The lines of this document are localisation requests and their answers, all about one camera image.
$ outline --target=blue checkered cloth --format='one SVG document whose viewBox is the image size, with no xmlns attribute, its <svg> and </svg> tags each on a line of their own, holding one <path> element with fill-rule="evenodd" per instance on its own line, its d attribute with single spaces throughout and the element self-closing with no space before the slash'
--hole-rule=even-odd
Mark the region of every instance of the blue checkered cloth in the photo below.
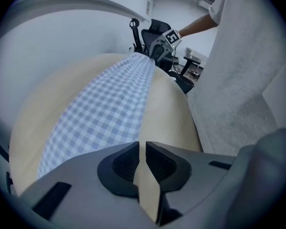
<svg viewBox="0 0 286 229">
<path fill-rule="evenodd" d="M 53 128 L 38 178 L 72 157 L 137 141 L 154 67 L 154 60 L 133 53 L 93 79 Z"/>
</svg>

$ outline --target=desk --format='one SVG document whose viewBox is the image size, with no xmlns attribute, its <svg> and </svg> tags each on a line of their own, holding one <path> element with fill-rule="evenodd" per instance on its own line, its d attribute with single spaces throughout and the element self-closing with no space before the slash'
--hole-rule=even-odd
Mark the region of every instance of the desk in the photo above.
<svg viewBox="0 0 286 229">
<path fill-rule="evenodd" d="M 184 75 L 184 73 L 187 71 L 187 69 L 190 67 L 190 65 L 191 65 L 192 63 L 198 64 L 198 65 L 200 64 L 200 62 L 197 61 L 197 60 L 195 60 L 192 56 L 189 56 L 189 57 L 185 56 L 185 57 L 183 57 L 183 58 L 186 59 L 187 62 L 186 62 L 186 64 L 185 64 L 185 67 L 182 69 L 180 75 Z"/>
<path fill-rule="evenodd" d="M 93 78 L 125 57 L 100 54 L 59 70 L 25 100 L 10 139 L 10 174 L 19 196 L 36 181 L 45 142 L 64 109 Z M 145 158 L 146 141 L 201 150 L 185 94 L 158 67 L 151 83 L 139 141 L 140 160 Z"/>
</svg>

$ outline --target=black cable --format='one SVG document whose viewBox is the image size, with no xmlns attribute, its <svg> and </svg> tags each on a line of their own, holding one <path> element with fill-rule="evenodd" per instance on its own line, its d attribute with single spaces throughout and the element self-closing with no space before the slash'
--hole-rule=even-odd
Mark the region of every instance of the black cable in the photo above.
<svg viewBox="0 0 286 229">
<path fill-rule="evenodd" d="M 184 82 L 185 84 L 187 84 L 187 85 L 189 85 L 189 86 L 192 86 L 192 87 L 195 87 L 194 84 L 191 85 L 191 84 L 187 83 L 186 81 L 184 81 L 183 79 L 180 78 L 179 73 L 178 73 L 178 71 L 177 71 L 177 69 L 176 69 L 176 66 L 174 65 L 174 57 L 175 57 L 175 55 L 176 55 L 176 49 L 174 49 L 174 55 L 173 55 L 173 57 L 172 57 L 172 66 L 173 66 L 174 71 L 175 71 L 175 73 L 177 74 L 178 78 L 180 79 L 180 81 Z"/>
</svg>

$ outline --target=white shirt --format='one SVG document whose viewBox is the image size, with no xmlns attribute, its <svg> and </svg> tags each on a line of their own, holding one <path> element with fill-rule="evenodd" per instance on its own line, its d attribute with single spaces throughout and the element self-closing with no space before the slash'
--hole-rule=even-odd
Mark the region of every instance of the white shirt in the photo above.
<svg viewBox="0 0 286 229">
<path fill-rule="evenodd" d="M 188 103 L 206 153 L 236 155 L 277 129 L 263 91 L 286 66 L 286 26 L 268 0 L 216 0 L 218 25 Z"/>
</svg>

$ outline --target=white sleeve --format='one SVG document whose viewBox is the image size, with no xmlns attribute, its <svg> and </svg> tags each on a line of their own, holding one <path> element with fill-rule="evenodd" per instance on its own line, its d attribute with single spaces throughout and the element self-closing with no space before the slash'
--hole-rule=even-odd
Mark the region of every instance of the white sleeve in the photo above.
<svg viewBox="0 0 286 229">
<path fill-rule="evenodd" d="M 216 24 L 219 25 L 221 15 L 223 13 L 225 0 L 215 0 L 215 2 L 209 7 L 209 13 Z"/>
<path fill-rule="evenodd" d="M 263 91 L 278 128 L 286 128 L 286 63 Z"/>
</svg>

